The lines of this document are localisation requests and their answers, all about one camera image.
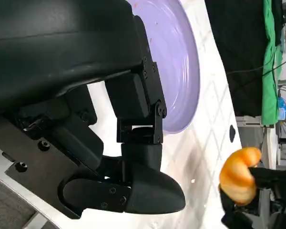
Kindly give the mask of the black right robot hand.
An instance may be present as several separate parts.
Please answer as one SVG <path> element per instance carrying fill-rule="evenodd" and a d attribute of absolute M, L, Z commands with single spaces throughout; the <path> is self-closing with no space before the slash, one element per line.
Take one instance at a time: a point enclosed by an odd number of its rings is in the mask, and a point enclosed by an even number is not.
<path fill-rule="evenodd" d="M 258 189 L 270 189 L 279 205 L 279 211 L 271 229 L 286 229 L 286 170 L 271 170 L 261 167 L 250 167 L 250 173 L 255 179 Z M 224 209 L 221 222 L 229 229 L 251 229 L 252 220 L 245 216 L 243 208 L 237 207 L 227 194 L 220 190 Z"/>

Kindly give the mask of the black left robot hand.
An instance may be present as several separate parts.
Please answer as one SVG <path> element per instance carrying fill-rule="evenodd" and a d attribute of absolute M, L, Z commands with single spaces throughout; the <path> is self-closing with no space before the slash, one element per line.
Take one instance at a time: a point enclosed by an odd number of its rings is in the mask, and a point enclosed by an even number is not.
<path fill-rule="evenodd" d="M 167 108 L 125 0 L 0 0 L 0 150 L 8 175 L 71 219 L 185 207 L 160 171 Z"/>

